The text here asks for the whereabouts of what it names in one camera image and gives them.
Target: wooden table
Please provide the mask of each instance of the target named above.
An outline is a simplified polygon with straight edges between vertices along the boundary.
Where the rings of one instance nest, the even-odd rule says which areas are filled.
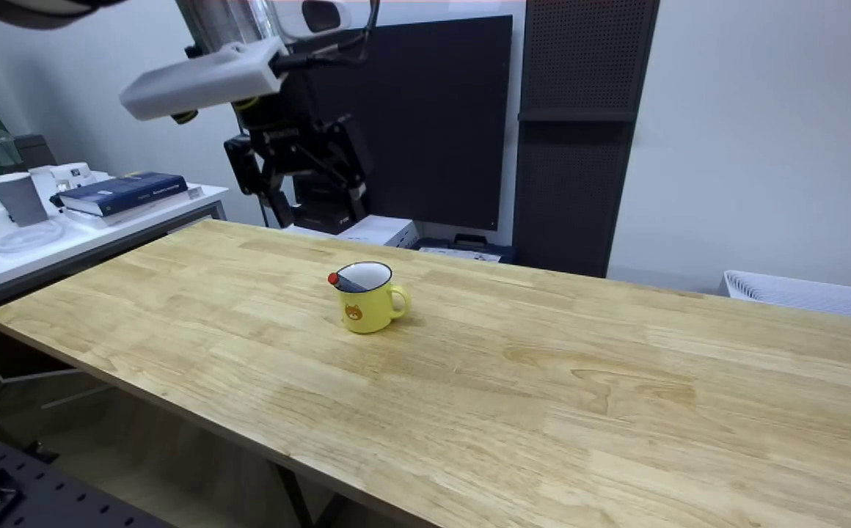
[[[414,321],[339,325],[358,259]],[[851,321],[208,221],[0,330],[437,526],[851,526]]]

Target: monitor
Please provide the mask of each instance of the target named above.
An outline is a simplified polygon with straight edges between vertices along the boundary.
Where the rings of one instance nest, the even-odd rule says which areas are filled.
[[[497,230],[512,19],[378,28],[367,63],[308,75],[318,116],[371,145],[367,213]]]

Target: floor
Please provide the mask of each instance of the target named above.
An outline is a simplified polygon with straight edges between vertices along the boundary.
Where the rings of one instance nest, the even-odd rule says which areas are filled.
[[[85,377],[0,391],[0,430],[22,443],[38,441],[60,455],[63,472],[170,526],[298,528],[267,460]],[[328,494],[299,481],[320,512]],[[350,504],[336,526],[412,528],[361,504]]]

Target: mug handle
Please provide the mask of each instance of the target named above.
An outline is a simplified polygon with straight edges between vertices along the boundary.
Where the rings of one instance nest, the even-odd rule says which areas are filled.
[[[406,318],[412,312],[412,301],[409,301],[403,284],[391,287],[391,301],[393,301],[391,302],[393,305],[393,321],[399,321],[399,318]]]

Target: blue object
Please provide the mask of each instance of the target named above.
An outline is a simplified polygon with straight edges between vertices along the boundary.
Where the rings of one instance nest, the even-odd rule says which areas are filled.
[[[183,191],[188,191],[186,177],[138,173],[64,191],[60,204],[73,213],[107,218]]]

